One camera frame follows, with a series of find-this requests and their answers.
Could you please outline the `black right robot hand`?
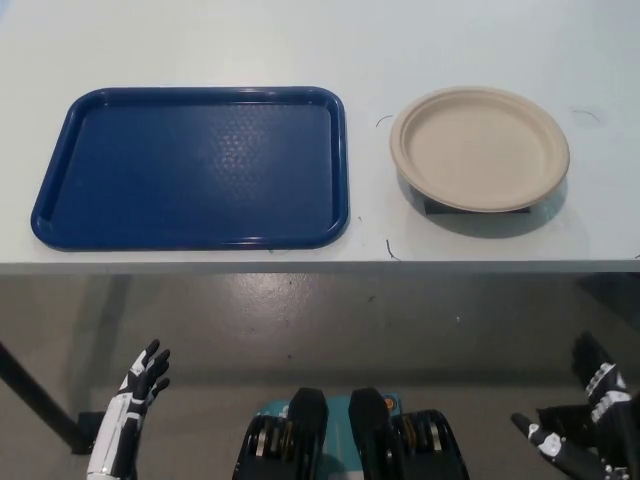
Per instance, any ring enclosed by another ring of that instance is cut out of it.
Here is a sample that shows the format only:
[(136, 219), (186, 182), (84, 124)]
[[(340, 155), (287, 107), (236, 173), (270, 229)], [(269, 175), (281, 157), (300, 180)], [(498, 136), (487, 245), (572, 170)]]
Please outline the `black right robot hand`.
[(571, 369), (584, 389), (584, 405), (541, 409), (537, 422), (514, 413), (512, 423), (547, 463), (571, 479), (637, 479), (639, 397), (588, 331), (573, 344)]

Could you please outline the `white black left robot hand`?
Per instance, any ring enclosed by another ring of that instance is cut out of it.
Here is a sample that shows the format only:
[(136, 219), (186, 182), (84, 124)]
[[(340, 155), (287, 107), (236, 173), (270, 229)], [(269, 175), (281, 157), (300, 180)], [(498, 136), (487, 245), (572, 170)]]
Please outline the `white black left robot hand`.
[(135, 479), (142, 429), (150, 406), (170, 384), (170, 351), (153, 340), (136, 358), (110, 400), (89, 459), (88, 479)]

